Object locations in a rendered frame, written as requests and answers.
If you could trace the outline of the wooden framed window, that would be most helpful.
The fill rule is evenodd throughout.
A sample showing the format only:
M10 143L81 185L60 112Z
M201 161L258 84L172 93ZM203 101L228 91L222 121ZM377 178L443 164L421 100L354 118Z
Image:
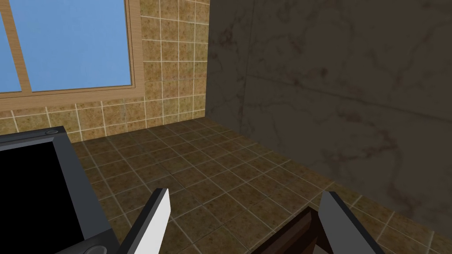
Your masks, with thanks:
M0 110L144 95L140 0L0 0Z

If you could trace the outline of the dark grey appliance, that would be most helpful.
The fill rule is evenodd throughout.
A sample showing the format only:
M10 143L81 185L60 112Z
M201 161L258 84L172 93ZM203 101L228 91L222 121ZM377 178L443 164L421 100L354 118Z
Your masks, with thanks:
M0 254L116 254L64 127L0 135Z

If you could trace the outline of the dark brown wooden cabinet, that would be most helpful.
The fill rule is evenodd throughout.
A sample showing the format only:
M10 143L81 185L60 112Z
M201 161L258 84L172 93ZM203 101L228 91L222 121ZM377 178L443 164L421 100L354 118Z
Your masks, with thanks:
M334 254L318 212L306 207L251 254Z

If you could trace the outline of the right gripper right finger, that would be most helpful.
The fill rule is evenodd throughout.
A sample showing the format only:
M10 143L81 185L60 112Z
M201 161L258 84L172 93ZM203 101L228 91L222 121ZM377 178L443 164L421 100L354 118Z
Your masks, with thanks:
M336 192L322 192L318 216L333 254L385 254Z

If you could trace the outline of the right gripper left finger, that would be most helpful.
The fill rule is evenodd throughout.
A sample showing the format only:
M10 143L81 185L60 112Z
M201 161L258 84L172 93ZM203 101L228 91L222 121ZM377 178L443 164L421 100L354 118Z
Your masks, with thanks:
M157 188L143 207L117 254L158 254L171 212L169 190Z

